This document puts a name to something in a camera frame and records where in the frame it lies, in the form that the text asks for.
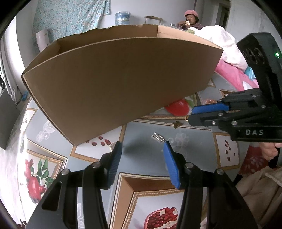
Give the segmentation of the person's right hand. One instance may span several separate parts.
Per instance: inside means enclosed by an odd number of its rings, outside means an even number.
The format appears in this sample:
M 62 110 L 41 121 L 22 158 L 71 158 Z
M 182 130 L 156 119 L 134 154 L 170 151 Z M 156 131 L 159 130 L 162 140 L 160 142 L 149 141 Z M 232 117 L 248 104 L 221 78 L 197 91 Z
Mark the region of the person's right hand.
M 281 148 L 281 143 L 259 143 L 263 157 L 270 161 L 278 155 L 277 148 Z

